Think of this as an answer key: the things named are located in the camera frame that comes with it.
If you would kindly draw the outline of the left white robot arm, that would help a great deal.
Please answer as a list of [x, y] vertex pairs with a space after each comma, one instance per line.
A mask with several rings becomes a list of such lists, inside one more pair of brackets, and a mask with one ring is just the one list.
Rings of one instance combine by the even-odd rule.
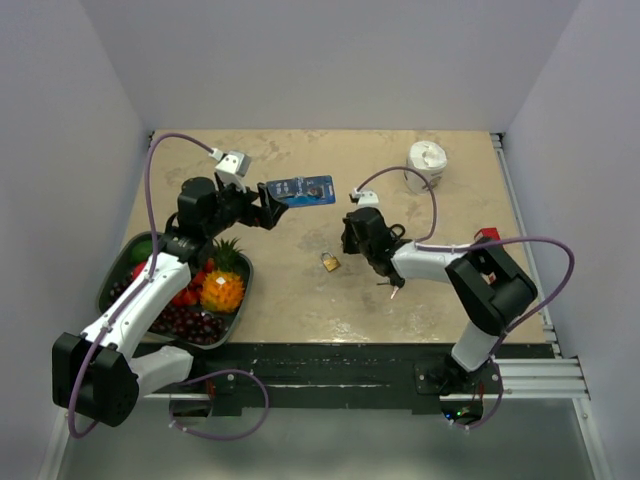
[[265, 184], [255, 190], [220, 178], [185, 181], [177, 211], [163, 234], [153, 233], [152, 254], [142, 272], [98, 320], [81, 333], [62, 334], [52, 348], [52, 397], [67, 411], [70, 433], [83, 415], [116, 427], [139, 398], [176, 384], [200, 390], [207, 368], [182, 348], [164, 346], [136, 357], [135, 350], [169, 302], [186, 288], [213, 250], [214, 238], [236, 223], [271, 230], [287, 210]]

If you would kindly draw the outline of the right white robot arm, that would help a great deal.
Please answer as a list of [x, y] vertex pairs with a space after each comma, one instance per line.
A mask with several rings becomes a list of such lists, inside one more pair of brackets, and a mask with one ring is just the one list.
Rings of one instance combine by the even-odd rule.
[[508, 327], [538, 296], [531, 278], [488, 237], [461, 247], [422, 246], [404, 239], [404, 227], [388, 226], [373, 207], [346, 214], [343, 224], [343, 252], [362, 255], [394, 292], [413, 279], [453, 287], [469, 323], [442, 364], [425, 378], [442, 395], [469, 392]]

